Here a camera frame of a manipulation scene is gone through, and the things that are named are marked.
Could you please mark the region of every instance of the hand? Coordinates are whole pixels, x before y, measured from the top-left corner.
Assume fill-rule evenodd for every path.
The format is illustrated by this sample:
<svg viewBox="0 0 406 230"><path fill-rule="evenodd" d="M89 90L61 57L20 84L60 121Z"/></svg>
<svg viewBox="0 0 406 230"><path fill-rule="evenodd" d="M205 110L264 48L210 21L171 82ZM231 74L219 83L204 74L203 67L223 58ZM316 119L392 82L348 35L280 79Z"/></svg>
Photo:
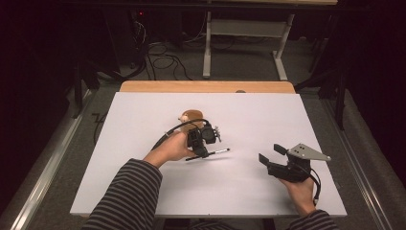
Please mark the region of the hand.
<svg viewBox="0 0 406 230"><path fill-rule="evenodd" d="M188 135L185 132L174 131L159 147L150 151L144 160L159 169L167 161L177 161L187 156L195 156L188 149L187 140Z"/></svg>
<svg viewBox="0 0 406 230"><path fill-rule="evenodd" d="M286 180L279 179L289 192L290 198L295 204L296 210L301 217L306 217L316 211L313 203L313 186L314 182L309 177L304 182L291 183Z"/></svg>

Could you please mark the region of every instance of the white board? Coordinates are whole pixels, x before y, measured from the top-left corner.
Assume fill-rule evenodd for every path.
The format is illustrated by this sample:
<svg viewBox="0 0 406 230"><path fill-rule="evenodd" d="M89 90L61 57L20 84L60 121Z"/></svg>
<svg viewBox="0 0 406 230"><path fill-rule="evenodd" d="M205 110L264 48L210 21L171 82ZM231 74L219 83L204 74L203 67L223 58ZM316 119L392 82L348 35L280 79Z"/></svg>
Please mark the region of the white board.
<svg viewBox="0 0 406 230"><path fill-rule="evenodd" d="M162 166L157 217L297 215L284 186L259 162L259 153L285 165L286 156L273 151L274 144L320 146L300 95L270 93L117 93L71 213L89 215L119 168L130 158L143 159L189 109L202 111L220 129L222 142L207 145L208 151L231 151ZM345 216L327 163L312 161L311 166L323 184L317 208Z"/></svg>

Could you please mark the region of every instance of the desk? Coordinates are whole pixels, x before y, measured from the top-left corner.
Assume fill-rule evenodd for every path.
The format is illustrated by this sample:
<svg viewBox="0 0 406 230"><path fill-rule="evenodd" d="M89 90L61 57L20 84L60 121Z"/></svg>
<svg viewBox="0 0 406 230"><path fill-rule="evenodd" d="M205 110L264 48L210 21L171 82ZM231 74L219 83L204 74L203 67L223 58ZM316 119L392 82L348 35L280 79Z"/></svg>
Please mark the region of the desk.
<svg viewBox="0 0 406 230"><path fill-rule="evenodd" d="M337 0L223 0L222 2L246 2L246 3L278 3L293 5L336 5ZM290 13L286 21L265 22L265 21L245 21L245 20L224 20L212 19L212 13L207 12L206 23L206 49L203 62L203 78L208 79L211 74L212 35L248 35L248 36L266 36L280 39L278 51L273 51L273 59L277 67L278 75L281 81L287 81L287 76L282 64L282 52L289 36L290 28L295 14Z"/></svg>
<svg viewBox="0 0 406 230"><path fill-rule="evenodd" d="M214 126L219 125L222 134L223 142L207 145L208 151L225 148L231 151L206 159L168 162L161 167L164 180L156 216L295 216L284 186L269 176L258 160L258 153L263 153L272 161L285 164L285 156L272 151L274 143L293 147L303 141L320 150L300 95L293 94L289 84L125 82L111 104L71 214L89 215L120 166L131 157L142 159L162 133L179 124L177 117L183 111L196 108ZM256 88L262 93L254 93ZM224 93L236 90L251 93ZM312 167L323 181L318 207L332 216L346 215L326 162L312 163Z"/></svg>

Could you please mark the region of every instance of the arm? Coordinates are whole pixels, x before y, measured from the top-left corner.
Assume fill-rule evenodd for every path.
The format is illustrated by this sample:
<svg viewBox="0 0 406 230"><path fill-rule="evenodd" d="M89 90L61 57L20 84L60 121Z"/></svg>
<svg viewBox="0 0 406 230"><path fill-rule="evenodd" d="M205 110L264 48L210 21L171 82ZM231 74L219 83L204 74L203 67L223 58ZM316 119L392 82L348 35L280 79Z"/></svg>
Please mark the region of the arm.
<svg viewBox="0 0 406 230"><path fill-rule="evenodd" d="M290 230L333 230L338 229L329 214L317 210L313 203L313 181L308 178L302 183L290 183L280 179L295 204L301 218L290 223Z"/></svg>
<svg viewBox="0 0 406 230"><path fill-rule="evenodd" d="M123 165L82 229L151 229L162 175L159 168L170 160L194 156L187 135L172 135L144 160Z"/></svg>

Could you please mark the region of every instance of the forearm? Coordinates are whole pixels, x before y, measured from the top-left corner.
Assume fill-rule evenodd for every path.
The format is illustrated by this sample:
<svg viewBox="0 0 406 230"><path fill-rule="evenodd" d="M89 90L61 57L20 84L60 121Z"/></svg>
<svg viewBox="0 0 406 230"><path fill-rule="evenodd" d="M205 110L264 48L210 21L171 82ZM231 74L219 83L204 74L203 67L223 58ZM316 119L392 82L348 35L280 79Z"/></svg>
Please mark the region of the forearm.
<svg viewBox="0 0 406 230"><path fill-rule="evenodd" d="M129 160L82 229L150 229L162 175L146 161Z"/></svg>
<svg viewBox="0 0 406 230"><path fill-rule="evenodd" d="M298 218L290 223L289 230L337 230L330 215L323 210L316 210L307 217Z"/></svg>

